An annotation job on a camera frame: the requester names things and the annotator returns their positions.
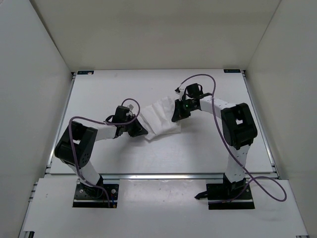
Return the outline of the white pleated skirt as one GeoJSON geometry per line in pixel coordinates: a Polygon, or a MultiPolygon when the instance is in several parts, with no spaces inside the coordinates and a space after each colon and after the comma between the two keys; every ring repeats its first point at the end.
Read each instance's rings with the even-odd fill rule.
{"type": "Polygon", "coordinates": [[[175,109],[173,98],[164,97],[155,103],[141,108],[138,120],[142,127],[148,132],[144,137],[151,141],[154,138],[181,132],[181,124],[172,122],[172,116],[175,109]]]}

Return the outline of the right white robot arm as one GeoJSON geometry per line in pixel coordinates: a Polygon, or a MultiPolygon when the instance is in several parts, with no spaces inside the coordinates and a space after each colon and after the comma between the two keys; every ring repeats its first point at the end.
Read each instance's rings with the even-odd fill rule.
{"type": "Polygon", "coordinates": [[[229,103],[214,97],[212,93],[204,93],[198,83],[185,89],[177,88],[175,92],[179,98],[175,100],[172,122],[188,118],[195,110],[210,113],[221,120],[220,138],[229,153],[222,194],[234,198],[240,192],[239,184],[245,179],[248,151],[258,135],[249,106],[246,103],[229,103]]]}

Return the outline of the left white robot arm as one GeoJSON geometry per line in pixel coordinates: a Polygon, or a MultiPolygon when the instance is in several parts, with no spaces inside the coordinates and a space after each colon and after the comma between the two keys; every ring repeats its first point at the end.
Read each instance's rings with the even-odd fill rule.
{"type": "Polygon", "coordinates": [[[86,191],[92,197],[99,197],[103,193],[103,179],[92,166],[90,159],[94,144],[97,141],[116,139],[124,133],[130,137],[145,136],[148,131],[126,106],[118,106],[113,115],[107,117],[104,122],[93,122],[91,126],[85,126],[73,117],[57,143],[54,155],[67,164],[79,177],[80,182],[86,187],[86,191]]]}

